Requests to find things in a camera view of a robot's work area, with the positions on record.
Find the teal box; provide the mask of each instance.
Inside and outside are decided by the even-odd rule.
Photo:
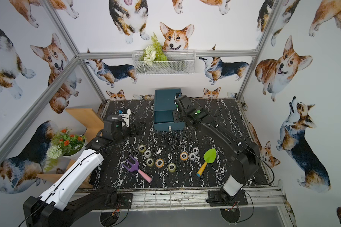
[[[184,129],[184,122],[178,119],[174,97],[181,89],[155,90],[154,97],[154,130],[175,131]]]

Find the pink handle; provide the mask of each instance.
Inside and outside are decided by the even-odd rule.
[[[140,175],[142,175],[144,179],[148,181],[149,183],[152,182],[153,179],[150,176],[148,176],[146,173],[144,173],[143,171],[138,170],[138,173],[140,173]]]

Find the wire basket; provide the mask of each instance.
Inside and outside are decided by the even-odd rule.
[[[144,63],[144,51],[134,51],[132,60],[137,75],[179,75],[195,73],[195,50],[163,51],[169,61],[153,61],[152,65]]]

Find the yellow handle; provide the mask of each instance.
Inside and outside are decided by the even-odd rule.
[[[203,163],[203,165],[201,166],[200,170],[197,172],[197,176],[201,176],[203,171],[205,170],[207,165],[207,162]]]

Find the tape roll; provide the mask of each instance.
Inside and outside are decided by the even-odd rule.
[[[158,158],[157,161],[155,161],[155,166],[158,168],[161,168],[164,166],[164,160],[161,158]]]
[[[188,154],[187,152],[182,152],[180,154],[181,160],[186,161],[188,159]]]
[[[146,146],[144,144],[140,144],[138,147],[138,151],[143,153],[146,150]]]
[[[154,160],[152,158],[148,158],[146,160],[146,165],[152,167],[154,165]]]
[[[144,151],[144,156],[146,158],[150,158],[152,156],[152,152],[150,150],[146,150],[146,151]]]
[[[196,154],[193,153],[193,152],[190,153],[188,156],[189,156],[189,159],[190,159],[190,160],[195,160],[195,159],[196,159]]]
[[[176,165],[174,163],[170,163],[168,165],[168,171],[173,173],[176,170]]]
[[[193,152],[194,154],[198,154],[198,152],[200,152],[200,149],[198,149],[198,148],[193,148],[193,149],[192,149],[192,152]]]

